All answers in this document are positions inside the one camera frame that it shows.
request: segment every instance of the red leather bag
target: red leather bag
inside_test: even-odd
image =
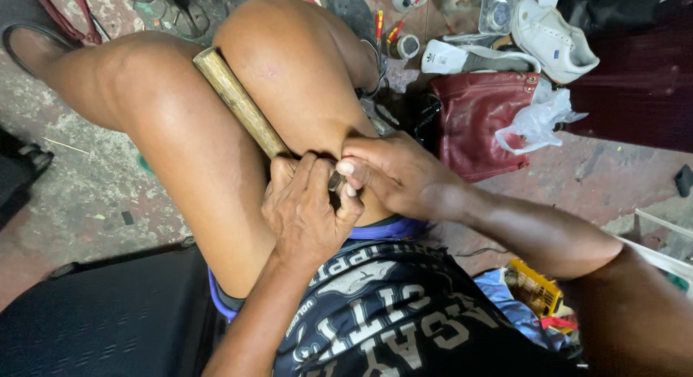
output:
[[[429,88],[442,103],[438,114],[438,158],[465,181],[474,183],[529,165],[529,156],[498,145],[494,134],[529,105],[539,74],[461,72],[432,79]],[[505,136],[522,148],[520,136]]]

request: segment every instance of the wrist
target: wrist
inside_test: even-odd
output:
[[[473,226],[475,220],[484,216],[490,193],[467,182],[458,181],[441,188],[439,212],[436,220],[457,222]]]
[[[300,257],[286,256],[282,255],[281,247],[279,247],[277,242],[274,250],[270,253],[267,258],[267,269],[275,271],[277,274],[282,275],[284,278],[291,278],[298,281],[306,280],[309,281],[313,275],[317,272],[321,263],[314,263],[310,258],[309,254],[305,254]]]

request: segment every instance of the wooden handle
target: wooden handle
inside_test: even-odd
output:
[[[292,157],[282,138],[214,48],[200,52],[193,62],[270,159],[279,154]]]

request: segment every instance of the human hand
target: human hand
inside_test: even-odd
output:
[[[314,153],[300,161],[277,156],[270,166],[262,213],[276,236],[274,252],[293,271],[315,274],[342,247],[365,207],[346,184],[341,206],[330,204],[327,182],[334,171]]]
[[[368,186],[390,211],[420,220],[445,220],[451,195],[464,182],[407,133],[348,138],[337,170],[357,190]]]

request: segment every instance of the forearm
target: forearm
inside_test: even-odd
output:
[[[635,250],[560,285],[595,375],[690,375],[693,306]]]
[[[276,348],[315,272],[296,273],[272,253],[243,309],[204,370],[211,376],[269,376]]]
[[[533,269],[576,278],[604,266],[622,249],[614,237],[572,214],[523,199],[494,195],[466,183],[446,191],[445,220],[497,241]]]

